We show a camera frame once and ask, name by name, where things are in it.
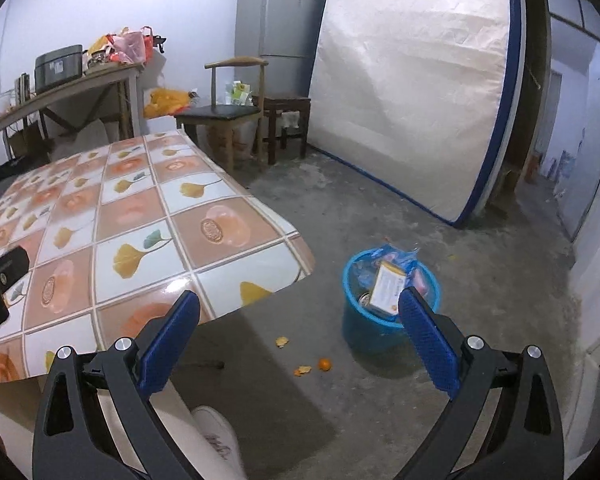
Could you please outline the grey box appliance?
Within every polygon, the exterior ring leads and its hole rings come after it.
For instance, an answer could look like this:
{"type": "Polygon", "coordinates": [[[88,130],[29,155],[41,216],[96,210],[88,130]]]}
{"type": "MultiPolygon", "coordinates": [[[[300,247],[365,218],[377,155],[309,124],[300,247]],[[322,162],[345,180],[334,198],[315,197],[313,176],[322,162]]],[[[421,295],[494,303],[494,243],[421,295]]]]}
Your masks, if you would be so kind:
{"type": "Polygon", "coordinates": [[[74,44],[38,56],[34,63],[35,92],[40,94],[81,78],[82,55],[82,44],[74,44]]]}

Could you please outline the white mattress blue trim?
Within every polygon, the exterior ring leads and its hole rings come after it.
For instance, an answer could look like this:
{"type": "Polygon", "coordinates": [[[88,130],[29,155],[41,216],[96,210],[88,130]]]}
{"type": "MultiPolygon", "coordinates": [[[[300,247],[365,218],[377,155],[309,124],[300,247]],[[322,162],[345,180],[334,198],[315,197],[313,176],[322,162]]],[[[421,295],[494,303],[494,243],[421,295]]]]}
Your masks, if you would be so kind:
{"type": "Polygon", "coordinates": [[[524,0],[326,0],[310,142],[462,226],[501,167],[523,60],[524,0]]]}

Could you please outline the white shoe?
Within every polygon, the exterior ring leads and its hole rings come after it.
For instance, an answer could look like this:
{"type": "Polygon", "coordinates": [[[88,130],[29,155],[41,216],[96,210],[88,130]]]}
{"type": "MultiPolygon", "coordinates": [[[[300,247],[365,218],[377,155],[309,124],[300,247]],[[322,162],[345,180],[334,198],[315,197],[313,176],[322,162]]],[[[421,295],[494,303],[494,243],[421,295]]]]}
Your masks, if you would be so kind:
{"type": "Polygon", "coordinates": [[[194,408],[192,417],[195,427],[211,447],[234,470],[238,479],[247,478],[237,436],[230,422],[211,406],[194,408]]]}

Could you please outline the small orange peel piece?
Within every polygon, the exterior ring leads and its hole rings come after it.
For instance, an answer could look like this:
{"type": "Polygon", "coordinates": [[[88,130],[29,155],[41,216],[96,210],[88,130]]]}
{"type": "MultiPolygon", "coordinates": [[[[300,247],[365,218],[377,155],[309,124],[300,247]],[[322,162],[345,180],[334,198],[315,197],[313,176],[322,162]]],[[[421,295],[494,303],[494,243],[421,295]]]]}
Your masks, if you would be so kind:
{"type": "Polygon", "coordinates": [[[309,365],[301,365],[298,366],[295,370],[294,370],[294,376],[296,377],[301,377],[303,375],[309,374],[309,372],[312,370],[312,367],[310,367],[309,365]]]}

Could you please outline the orange plastic bag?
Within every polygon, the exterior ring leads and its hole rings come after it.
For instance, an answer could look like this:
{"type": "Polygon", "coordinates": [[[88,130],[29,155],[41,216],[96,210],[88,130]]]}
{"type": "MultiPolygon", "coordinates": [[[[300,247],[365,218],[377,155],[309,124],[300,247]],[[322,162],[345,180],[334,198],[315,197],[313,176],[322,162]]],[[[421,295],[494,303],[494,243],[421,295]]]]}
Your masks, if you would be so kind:
{"type": "Polygon", "coordinates": [[[197,93],[178,89],[156,87],[144,93],[143,118],[154,119],[180,114],[192,106],[197,93]]]}

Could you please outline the small orange fruit piece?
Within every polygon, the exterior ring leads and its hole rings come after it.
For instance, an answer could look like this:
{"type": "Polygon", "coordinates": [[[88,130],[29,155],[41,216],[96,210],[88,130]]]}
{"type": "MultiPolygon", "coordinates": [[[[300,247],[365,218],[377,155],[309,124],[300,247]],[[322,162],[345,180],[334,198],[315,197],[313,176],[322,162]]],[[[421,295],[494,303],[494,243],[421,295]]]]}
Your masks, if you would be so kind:
{"type": "Polygon", "coordinates": [[[332,369],[332,361],[330,359],[319,359],[318,360],[318,368],[322,372],[329,372],[332,369]]]}

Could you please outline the blue plastic wrapper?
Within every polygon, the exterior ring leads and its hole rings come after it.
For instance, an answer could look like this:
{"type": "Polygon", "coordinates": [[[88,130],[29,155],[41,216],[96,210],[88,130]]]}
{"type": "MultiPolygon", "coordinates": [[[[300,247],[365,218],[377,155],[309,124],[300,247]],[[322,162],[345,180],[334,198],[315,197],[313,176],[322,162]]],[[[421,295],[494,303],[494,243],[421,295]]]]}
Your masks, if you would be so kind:
{"type": "Polygon", "coordinates": [[[385,244],[356,258],[351,272],[360,286],[372,289],[381,263],[389,263],[406,275],[407,286],[414,286],[426,298],[429,294],[429,282],[420,268],[417,254],[417,249],[406,252],[391,244],[385,244]]]}

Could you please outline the yellow white cardboard box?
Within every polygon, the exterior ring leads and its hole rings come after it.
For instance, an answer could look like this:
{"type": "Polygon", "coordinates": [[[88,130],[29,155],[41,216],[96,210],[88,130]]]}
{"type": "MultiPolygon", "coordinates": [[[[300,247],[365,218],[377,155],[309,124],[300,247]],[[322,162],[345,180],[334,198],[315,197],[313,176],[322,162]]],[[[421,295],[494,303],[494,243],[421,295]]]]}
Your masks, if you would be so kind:
{"type": "Polygon", "coordinates": [[[407,282],[407,274],[397,266],[383,261],[377,271],[371,290],[370,310],[382,318],[395,318],[398,315],[398,302],[407,282]]]}

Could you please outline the pink plastic bags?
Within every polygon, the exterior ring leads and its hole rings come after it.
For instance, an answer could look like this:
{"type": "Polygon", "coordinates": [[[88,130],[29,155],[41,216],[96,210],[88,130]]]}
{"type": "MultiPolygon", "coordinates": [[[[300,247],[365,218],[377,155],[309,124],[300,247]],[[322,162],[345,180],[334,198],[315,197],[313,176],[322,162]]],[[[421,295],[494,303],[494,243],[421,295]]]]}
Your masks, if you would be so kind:
{"type": "Polygon", "coordinates": [[[83,51],[84,70],[109,64],[143,64],[154,56],[154,51],[164,52],[166,37],[155,35],[150,26],[140,30],[122,28],[117,34],[100,36],[83,51]]]}

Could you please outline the dark wooden stool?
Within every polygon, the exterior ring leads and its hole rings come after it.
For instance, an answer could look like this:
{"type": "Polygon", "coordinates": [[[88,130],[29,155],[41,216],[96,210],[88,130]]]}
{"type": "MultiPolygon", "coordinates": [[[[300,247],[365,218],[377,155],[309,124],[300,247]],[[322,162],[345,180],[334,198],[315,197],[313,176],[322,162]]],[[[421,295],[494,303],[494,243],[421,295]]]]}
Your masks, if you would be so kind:
{"type": "Polygon", "coordinates": [[[262,105],[266,120],[266,136],[258,141],[259,148],[266,148],[268,164],[276,163],[276,150],[287,147],[289,140],[300,141],[300,157],[306,157],[308,150],[309,120],[311,114],[311,99],[307,96],[266,96],[261,99],[255,94],[253,103],[262,105]]]}

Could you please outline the blue plastic bucket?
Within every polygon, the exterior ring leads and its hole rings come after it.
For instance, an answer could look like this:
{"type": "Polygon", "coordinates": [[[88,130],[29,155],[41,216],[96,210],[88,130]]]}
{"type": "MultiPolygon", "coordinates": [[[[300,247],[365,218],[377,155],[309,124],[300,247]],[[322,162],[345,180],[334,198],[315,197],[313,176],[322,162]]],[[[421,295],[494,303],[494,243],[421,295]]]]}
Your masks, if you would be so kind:
{"type": "Polygon", "coordinates": [[[342,336],[353,351],[381,354],[405,344],[398,299],[411,285],[432,310],[439,309],[440,285],[416,249],[407,252],[385,244],[347,262],[342,271],[342,336]]]}

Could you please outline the grey refrigerator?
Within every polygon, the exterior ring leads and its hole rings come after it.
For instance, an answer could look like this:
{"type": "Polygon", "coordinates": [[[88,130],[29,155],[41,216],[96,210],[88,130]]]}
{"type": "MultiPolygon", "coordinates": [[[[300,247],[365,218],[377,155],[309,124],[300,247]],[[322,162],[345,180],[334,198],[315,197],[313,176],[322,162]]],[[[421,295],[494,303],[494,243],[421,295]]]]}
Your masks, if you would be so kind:
{"type": "Polygon", "coordinates": [[[307,96],[325,0],[237,0],[234,55],[268,61],[270,96],[307,96]]]}

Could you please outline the grey metal shelf table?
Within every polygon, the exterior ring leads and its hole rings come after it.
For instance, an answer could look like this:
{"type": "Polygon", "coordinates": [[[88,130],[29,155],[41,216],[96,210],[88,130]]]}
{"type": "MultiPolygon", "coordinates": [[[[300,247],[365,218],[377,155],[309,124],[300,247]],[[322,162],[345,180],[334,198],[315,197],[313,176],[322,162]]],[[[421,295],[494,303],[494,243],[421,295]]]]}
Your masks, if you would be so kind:
{"type": "Polygon", "coordinates": [[[112,64],[100,68],[80,79],[75,79],[60,86],[38,94],[23,104],[16,105],[9,112],[0,116],[0,136],[6,148],[7,157],[14,158],[14,152],[9,143],[8,128],[21,122],[27,128],[27,119],[38,115],[38,130],[41,141],[34,148],[27,148],[27,154],[42,155],[45,158],[53,151],[55,145],[48,135],[45,119],[48,118],[62,128],[61,136],[72,136],[81,131],[90,122],[96,119],[99,107],[106,101],[110,93],[116,92],[118,97],[118,112],[102,118],[102,122],[118,123],[118,139],[126,140],[140,136],[140,94],[138,93],[138,77],[143,73],[143,64],[112,64]],[[68,119],[58,115],[53,107],[58,103],[82,96],[82,94],[98,90],[99,94],[88,111],[84,121],[73,125],[68,119]]]}

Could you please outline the patterned tablecloth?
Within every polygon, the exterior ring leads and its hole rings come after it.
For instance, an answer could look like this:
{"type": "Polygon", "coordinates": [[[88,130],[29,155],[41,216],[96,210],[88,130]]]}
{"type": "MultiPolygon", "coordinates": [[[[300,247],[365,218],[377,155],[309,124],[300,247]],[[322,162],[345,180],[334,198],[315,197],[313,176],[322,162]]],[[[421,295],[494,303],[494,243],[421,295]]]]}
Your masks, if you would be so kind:
{"type": "Polygon", "coordinates": [[[55,351],[135,337],[184,290],[203,321],[309,276],[286,219],[181,131],[94,148],[27,172],[0,199],[0,257],[29,267],[4,292],[0,382],[44,375],[55,351]]]}

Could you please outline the wooden chair black seat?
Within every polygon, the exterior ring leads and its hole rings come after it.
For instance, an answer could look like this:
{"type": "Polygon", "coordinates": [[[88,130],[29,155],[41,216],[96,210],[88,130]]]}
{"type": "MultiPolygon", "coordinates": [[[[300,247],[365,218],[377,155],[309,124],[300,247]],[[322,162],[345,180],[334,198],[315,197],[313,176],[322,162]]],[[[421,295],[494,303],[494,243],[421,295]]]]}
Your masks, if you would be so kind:
{"type": "Polygon", "coordinates": [[[225,141],[226,171],[234,174],[234,129],[245,122],[256,122],[257,140],[263,141],[261,122],[264,116],[263,98],[265,94],[265,67],[268,61],[256,56],[234,56],[227,60],[208,63],[204,66],[211,70],[210,104],[188,108],[174,116],[176,126],[195,144],[198,143],[197,127],[213,129],[225,141]],[[258,97],[259,105],[220,104],[216,98],[216,71],[219,68],[257,67],[259,69],[258,97]]]}

